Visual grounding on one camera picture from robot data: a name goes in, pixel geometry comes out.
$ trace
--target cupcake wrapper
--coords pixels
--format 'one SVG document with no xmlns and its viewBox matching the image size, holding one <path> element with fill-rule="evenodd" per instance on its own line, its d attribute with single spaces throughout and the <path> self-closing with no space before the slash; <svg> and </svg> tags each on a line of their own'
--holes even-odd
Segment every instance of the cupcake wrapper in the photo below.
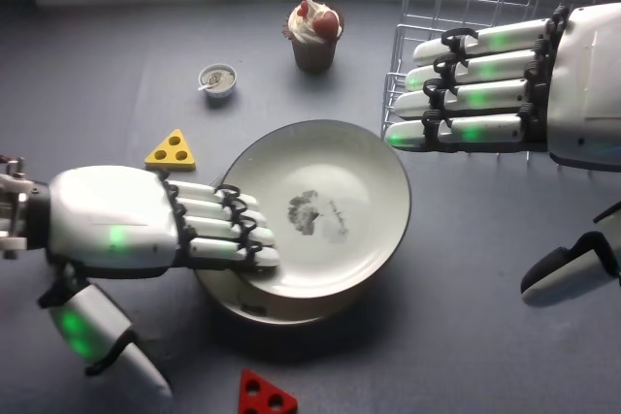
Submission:
<svg viewBox="0 0 621 414">
<path fill-rule="evenodd" d="M 330 68 L 334 59 L 335 50 L 337 48 L 337 42 L 345 30 L 344 18 L 341 11 L 328 3 L 324 3 L 324 5 L 328 6 L 339 17 L 341 34 L 336 41 L 332 41 L 330 43 L 302 43 L 298 41 L 295 35 L 289 30 L 289 17 L 285 19 L 285 22 L 282 25 L 282 34 L 285 38 L 291 41 L 296 64 L 300 69 L 307 73 L 322 73 Z"/>
</svg>

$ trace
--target gray table surface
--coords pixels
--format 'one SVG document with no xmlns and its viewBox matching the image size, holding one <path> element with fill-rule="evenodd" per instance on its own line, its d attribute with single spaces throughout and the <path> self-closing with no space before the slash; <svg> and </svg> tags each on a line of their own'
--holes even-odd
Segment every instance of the gray table surface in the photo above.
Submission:
<svg viewBox="0 0 621 414">
<path fill-rule="evenodd" d="M 398 8 L 342 5 L 333 69 L 307 77 L 280 25 L 291 6 L 4 14 L 0 151 L 40 180 L 75 167 L 141 167 L 174 128 L 210 182 L 244 148 L 294 121 L 378 131 Z M 199 70 L 226 62 L 236 94 L 210 106 Z M 618 412 L 618 285 L 551 307 L 520 301 L 536 259 L 569 245 L 621 198 L 619 175 L 564 169 L 545 155 L 401 154 L 408 233 L 361 302 L 326 322 L 270 329 L 206 296 L 190 271 L 101 284 L 135 322 L 176 391 L 179 413 L 237 412 L 242 368 L 287 390 L 301 414 Z M 0 263 L 0 412 L 135 413 L 82 376 L 37 298 L 43 253 Z"/>
</svg>

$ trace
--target whipped cream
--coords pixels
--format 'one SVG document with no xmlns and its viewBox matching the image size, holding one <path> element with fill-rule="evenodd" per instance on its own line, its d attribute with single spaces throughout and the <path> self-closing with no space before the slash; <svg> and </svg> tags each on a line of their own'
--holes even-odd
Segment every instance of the whipped cream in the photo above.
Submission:
<svg viewBox="0 0 621 414">
<path fill-rule="evenodd" d="M 291 15 L 289 16 L 289 21 L 288 21 L 289 31 L 293 33 L 295 38 L 301 43 L 305 43 L 305 44 L 325 43 L 326 40 L 320 38 L 314 32 L 314 29 L 312 28 L 312 22 L 314 21 L 315 18 L 319 16 L 323 16 L 326 12 L 332 12 L 339 20 L 339 34 L 337 35 L 337 38 L 339 38 L 341 36 L 341 33 L 343 33 L 343 29 L 341 28 L 341 21 L 337 13 L 334 10 L 330 9 L 329 7 L 325 6 L 324 4 L 318 4 L 311 0 L 306 0 L 306 1 L 309 4 L 309 12 L 307 13 L 306 18 L 298 15 L 298 10 L 300 9 L 300 6 L 293 9 L 293 12 L 291 12 Z"/>
</svg>

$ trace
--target red triangle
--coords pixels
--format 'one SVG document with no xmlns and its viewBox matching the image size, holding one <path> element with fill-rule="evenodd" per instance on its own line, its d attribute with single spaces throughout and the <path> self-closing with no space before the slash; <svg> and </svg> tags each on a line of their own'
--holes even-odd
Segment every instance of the red triangle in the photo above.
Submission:
<svg viewBox="0 0 621 414">
<path fill-rule="evenodd" d="M 298 400 L 252 370 L 242 370 L 239 414 L 294 414 Z"/>
</svg>

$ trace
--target yellow triangle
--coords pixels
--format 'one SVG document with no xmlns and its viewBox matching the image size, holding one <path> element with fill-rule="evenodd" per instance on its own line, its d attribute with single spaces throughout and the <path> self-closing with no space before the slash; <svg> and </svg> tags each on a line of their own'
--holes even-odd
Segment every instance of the yellow triangle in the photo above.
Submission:
<svg viewBox="0 0 621 414">
<path fill-rule="evenodd" d="M 173 131 L 145 159 L 148 168 L 191 171 L 194 157 L 180 129 Z"/>
</svg>

